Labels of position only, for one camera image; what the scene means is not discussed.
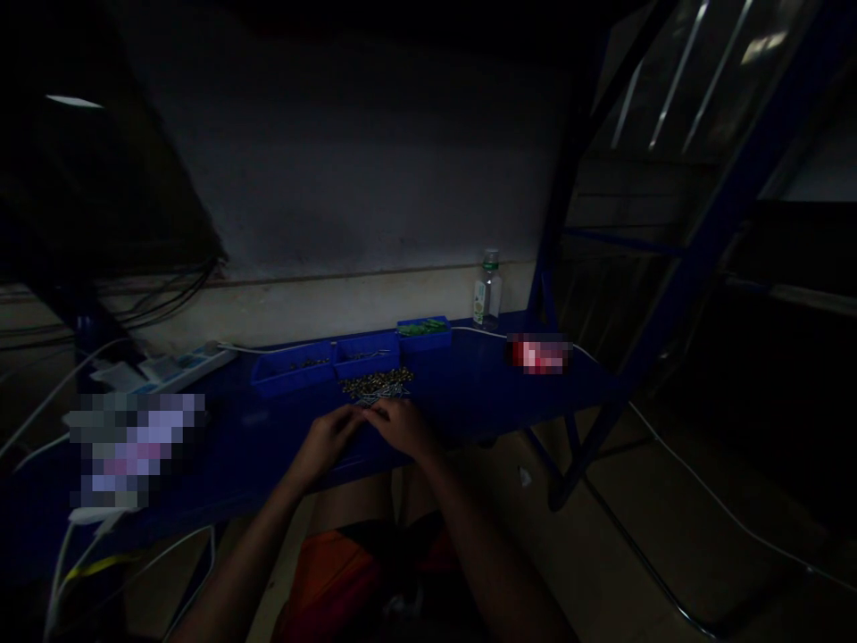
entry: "blue plastic bin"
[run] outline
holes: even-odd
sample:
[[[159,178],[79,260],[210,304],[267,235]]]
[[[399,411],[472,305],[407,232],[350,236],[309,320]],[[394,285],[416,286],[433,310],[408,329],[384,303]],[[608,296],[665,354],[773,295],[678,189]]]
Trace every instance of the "blue plastic bin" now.
[[[250,383],[262,397],[267,398],[334,380],[337,376],[333,368],[334,358],[334,349],[330,342],[262,355],[256,360]],[[329,359],[329,362],[301,368],[301,364],[307,360],[320,359]]]
[[[444,316],[421,317],[418,320],[400,321],[396,324],[396,327],[411,326],[412,324],[424,322],[427,319],[438,320],[439,322],[443,322],[444,324],[446,324],[446,332],[430,333],[429,335],[416,335],[410,338],[402,337],[400,335],[399,346],[402,347],[402,352],[406,355],[408,353],[418,353],[419,351],[423,350],[431,350],[432,348],[443,348],[452,345],[453,332],[450,328],[449,320],[447,320]]]
[[[374,357],[352,359],[361,353],[373,355],[380,350],[388,351]],[[341,380],[369,375],[373,372],[392,371],[399,367],[399,335],[394,332],[378,333],[366,337],[343,339],[337,342],[337,375]]]

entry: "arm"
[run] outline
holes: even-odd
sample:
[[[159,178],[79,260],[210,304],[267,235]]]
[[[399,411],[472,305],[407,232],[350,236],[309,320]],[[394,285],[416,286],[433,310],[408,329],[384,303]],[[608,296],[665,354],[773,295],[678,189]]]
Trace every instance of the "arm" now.
[[[532,563],[474,500],[416,407],[406,400],[382,399],[364,415],[425,472],[491,633],[501,641],[577,641]]]
[[[229,557],[214,570],[199,599],[171,637],[173,643],[244,641],[295,509],[339,457],[363,423],[343,406],[312,423],[304,444]]]

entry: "blue table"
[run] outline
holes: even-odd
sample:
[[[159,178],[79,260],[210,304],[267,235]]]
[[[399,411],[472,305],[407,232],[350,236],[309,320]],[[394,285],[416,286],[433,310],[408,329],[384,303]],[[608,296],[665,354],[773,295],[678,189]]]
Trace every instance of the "blue table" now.
[[[501,315],[497,332],[524,330],[544,328],[526,313]],[[536,377],[507,365],[504,348],[501,338],[457,330],[448,348],[402,356],[415,375],[408,384],[414,403],[449,447],[600,405],[618,390],[608,372],[577,350],[566,375]],[[185,471],[163,481],[154,506],[125,516],[92,560],[255,512],[291,463],[312,420],[350,401],[336,381],[262,399],[249,384],[257,358],[239,354],[187,390],[206,395],[212,420],[202,430],[204,440],[180,467]],[[7,584],[47,577],[53,570],[68,524],[69,492],[79,486],[78,453],[78,446],[62,445],[0,484],[6,525],[0,537],[0,578]],[[320,489],[407,462],[366,424]],[[91,529],[75,530],[69,564],[90,539]]]

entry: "tiled floor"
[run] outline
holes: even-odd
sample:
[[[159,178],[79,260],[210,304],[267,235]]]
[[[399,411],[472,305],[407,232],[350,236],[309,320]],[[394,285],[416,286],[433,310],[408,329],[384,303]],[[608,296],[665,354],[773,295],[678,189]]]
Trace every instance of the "tiled floor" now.
[[[583,435],[594,418],[595,411],[578,414]],[[644,431],[636,417],[626,415],[605,447],[642,437]],[[537,434],[564,468],[570,455],[562,422],[537,427]],[[691,431],[671,430],[667,440],[740,520],[778,545],[812,557],[825,533],[777,487]],[[548,509],[547,478],[522,435],[505,436],[488,450],[466,449],[455,459],[462,475],[494,507],[545,576],[584,643],[704,640],[666,600],[582,485],[560,512]],[[519,467],[532,478],[525,488]],[[659,445],[596,462],[589,474],[664,579],[701,618],[717,620],[773,575],[794,569],[738,529]],[[310,497],[295,516],[248,642],[269,639],[288,598],[311,512]],[[219,555],[234,545],[245,526],[246,520],[230,525]],[[164,632],[204,542],[189,541],[177,549],[169,569],[158,565],[128,593],[132,633]],[[857,546],[838,552],[827,565],[857,582]],[[856,640],[857,596],[826,580],[808,579],[774,601],[734,639]]]

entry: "plastic water bottle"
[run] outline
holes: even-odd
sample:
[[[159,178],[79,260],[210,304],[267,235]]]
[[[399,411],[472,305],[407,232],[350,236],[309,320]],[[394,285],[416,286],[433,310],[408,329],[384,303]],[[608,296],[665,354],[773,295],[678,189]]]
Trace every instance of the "plastic water bottle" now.
[[[500,297],[503,279],[500,277],[500,251],[488,248],[482,261],[482,274],[473,285],[473,327],[494,330],[499,323]]]

